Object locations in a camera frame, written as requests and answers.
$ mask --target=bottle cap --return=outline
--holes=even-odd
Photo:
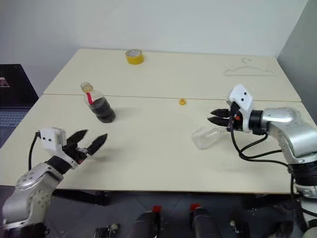
[[[179,101],[178,101],[178,103],[179,103],[179,105],[185,105],[186,104],[186,100],[185,99],[180,99]]]
[[[88,92],[90,92],[90,91],[92,91],[94,89],[94,87],[91,86],[91,84],[87,83],[87,82],[82,83],[80,85],[80,87],[81,87],[81,89],[83,90],[84,93],[88,93]]]

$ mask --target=laptop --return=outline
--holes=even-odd
[[[0,64],[0,148],[38,98],[20,64]]]

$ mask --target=black cylinder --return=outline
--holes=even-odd
[[[60,157],[53,156],[46,163],[60,172],[62,175],[65,174],[70,168],[71,165]]]
[[[4,238],[44,238],[45,236],[46,227],[43,223],[4,231]]]
[[[317,161],[305,164],[291,164],[289,168],[298,185],[317,185]]]
[[[249,128],[253,129],[261,129],[261,118],[263,111],[261,110],[253,110],[250,114],[249,119]]]
[[[105,98],[95,100],[91,105],[89,105],[89,108],[103,123],[110,123],[115,118],[114,111]]]

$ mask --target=empty plastic bottle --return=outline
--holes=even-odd
[[[202,127],[192,134],[192,140],[199,149],[203,150],[215,144],[226,133],[228,133],[226,127]]]

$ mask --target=laptop keyboard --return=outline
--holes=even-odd
[[[27,113],[0,111],[0,127],[17,127]]]

